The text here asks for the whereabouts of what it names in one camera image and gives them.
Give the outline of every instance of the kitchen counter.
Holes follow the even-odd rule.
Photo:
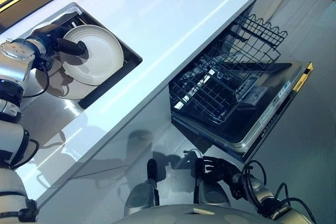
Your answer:
[[[16,170],[28,197],[43,204],[253,1],[53,0],[2,33],[0,41],[16,38],[76,2],[143,58]]]

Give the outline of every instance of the sink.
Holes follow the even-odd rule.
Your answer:
[[[74,25],[79,26],[84,24],[103,27],[76,3],[67,5],[57,13],[42,20],[42,23],[53,23],[69,28],[73,28]],[[20,38],[26,38],[32,29],[22,34]],[[34,98],[23,98],[21,104],[22,117],[19,123],[29,131],[30,138],[40,143],[40,146],[48,142],[55,134],[60,132],[62,128],[83,112],[84,109],[141,63],[142,59],[117,36],[115,37],[123,50],[123,66],[83,99],[68,100],[56,97],[48,92]],[[25,94],[35,94],[44,88],[41,87],[35,78],[36,71],[38,70],[34,69],[30,72],[28,88]]]

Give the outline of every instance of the white plate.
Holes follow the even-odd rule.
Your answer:
[[[86,85],[71,76],[67,75],[62,63],[55,57],[54,64],[48,72],[50,85],[47,89],[49,94],[65,99],[82,99],[86,97],[97,86]],[[43,72],[36,70],[35,78],[41,87],[46,86],[46,76]]]
[[[81,40],[88,48],[88,56],[60,53],[64,69],[82,83],[100,85],[123,65],[121,45],[104,28],[94,25],[77,26],[68,31],[64,39],[76,43]]]

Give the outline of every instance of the open dishwasher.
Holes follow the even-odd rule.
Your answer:
[[[287,32],[238,16],[169,83],[172,123],[203,153],[216,145],[250,160],[312,71],[281,62]]]

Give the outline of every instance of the dish rack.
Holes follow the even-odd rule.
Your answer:
[[[222,124],[279,58],[286,36],[255,15],[239,16],[170,82],[173,110]]]

